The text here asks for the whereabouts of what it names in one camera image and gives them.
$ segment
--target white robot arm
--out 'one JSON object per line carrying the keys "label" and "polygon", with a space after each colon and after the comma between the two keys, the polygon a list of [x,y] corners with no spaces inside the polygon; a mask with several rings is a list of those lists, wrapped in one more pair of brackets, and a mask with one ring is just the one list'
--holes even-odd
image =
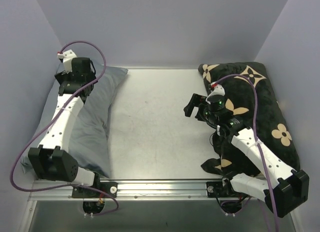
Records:
{"label": "white robot arm", "polygon": [[91,70],[89,58],[77,57],[72,50],[58,53],[57,57],[63,62],[65,71],[55,75],[60,87],[53,118],[60,110],[63,112],[48,128],[38,147],[30,148],[28,157],[39,179],[92,186],[95,174],[79,167],[68,152],[73,126],[93,85],[80,92],[65,108],[64,104],[76,90],[96,78],[95,72]]}
{"label": "white robot arm", "polygon": [[[303,171],[296,171],[280,160],[262,141],[255,141],[254,131],[247,126],[240,116],[233,116],[226,109],[225,90],[214,84],[208,97],[193,94],[189,104],[184,108],[185,116],[190,117],[194,107],[199,110],[195,116],[216,129],[219,136],[240,149],[251,162],[264,174],[265,170],[258,143],[262,148],[267,171],[280,218],[294,210],[308,199],[309,176]],[[272,211],[271,198],[266,180],[250,177],[244,173],[231,173],[223,178],[234,192],[244,193],[265,201]]]}

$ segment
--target gray cloth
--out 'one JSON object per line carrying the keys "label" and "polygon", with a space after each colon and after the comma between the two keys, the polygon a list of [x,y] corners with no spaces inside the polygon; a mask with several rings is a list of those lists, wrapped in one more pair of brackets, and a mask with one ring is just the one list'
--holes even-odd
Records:
{"label": "gray cloth", "polygon": [[[99,76],[103,66],[93,62],[96,75]],[[61,64],[58,72],[63,71]],[[80,110],[69,141],[69,154],[80,167],[98,172],[106,177],[111,176],[108,153],[109,137],[109,107],[115,97],[116,88],[121,83],[128,70],[117,67],[107,67],[102,78],[94,85],[94,89]],[[52,119],[57,106],[59,83],[54,82],[45,103],[40,123],[36,133],[43,129]],[[44,137],[40,135],[30,147],[38,147]],[[29,148],[25,151],[21,164],[26,172],[32,169],[28,158]]]}

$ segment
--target flower pattern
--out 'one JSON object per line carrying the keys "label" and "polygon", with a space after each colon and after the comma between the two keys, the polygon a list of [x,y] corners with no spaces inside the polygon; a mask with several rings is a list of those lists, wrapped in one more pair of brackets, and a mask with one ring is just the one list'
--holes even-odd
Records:
{"label": "flower pattern", "polygon": [[284,146],[289,146],[292,141],[292,137],[284,124],[278,124],[278,129],[273,130],[271,134],[276,139],[281,139]]}
{"label": "flower pattern", "polygon": [[[245,70],[242,73],[240,73],[240,75],[243,75],[246,78],[248,78],[253,83],[254,87],[256,87],[256,85],[258,84],[259,81],[266,79],[264,76],[262,76],[260,73],[253,70],[252,67],[250,67],[248,65],[246,66]],[[247,80],[245,80],[244,78],[242,78],[240,76],[236,76],[235,78],[241,79],[241,80],[249,83]]]}
{"label": "flower pattern", "polygon": [[207,80],[209,83],[211,83],[210,71],[211,71],[212,69],[214,69],[215,67],[217,67],[217,66],[219,66],[219,64],[216,64],[216,65],[207,65],[207,64],[204,64],[204,65],[202,66],[202,68],[203,68],[203,75],[202,75],[202,77],[203,77],[203,78],[206,78],[206,80]]}
{"label": "flower pattern", "polygon": [[228,99],[225,103],[225,107],[226,109],[230,110],[233,112],[233,115],[241,115],[241,114],[245,114],[246,112],[249,111],[249,109],[245,108],[245,107],[239,107],[235,109],[234,104],[232,103],[232,101],[230,101],[230,99]]}

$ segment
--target floral cloth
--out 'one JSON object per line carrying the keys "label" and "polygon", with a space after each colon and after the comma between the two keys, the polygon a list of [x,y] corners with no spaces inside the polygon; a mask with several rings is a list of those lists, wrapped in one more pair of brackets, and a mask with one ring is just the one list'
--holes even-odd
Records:
{"label": "floral cloth", "polygon": [[[281,160],[296,170],[300,169],[300,160],[289,133],[287,123],[279,109],[266,68],[257,62],[201,64],[198,68],[203,77],[207,93],[210,93],[209,84],[229,74],[240,74],[247,77],[254,85],[258,94],[258,113],[256,120],[257,135],[269,149]],[[254,103],[252,88],[242,77],[226,79],[223,81],[227,97],[226,108],[234,115],[240,115],[252,126]],[[213,174],[225,175],[229,172],[246,173],[256,176],[260,173],[258,168],[239,149],[219,137],[212,136],[214,151],[220,159],[208,159],[201,167]]]}

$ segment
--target white tabletop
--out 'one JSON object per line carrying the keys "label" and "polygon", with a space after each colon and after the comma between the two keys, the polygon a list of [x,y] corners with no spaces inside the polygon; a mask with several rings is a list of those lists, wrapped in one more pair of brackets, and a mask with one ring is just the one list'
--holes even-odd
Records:
{"label": "white tabletop", "polygon": [[184,116],[193,93],[206,95],[197,70],[131,69],[111,111],[109,156],[113,179],[206,179],[218,158],[212,128]]}

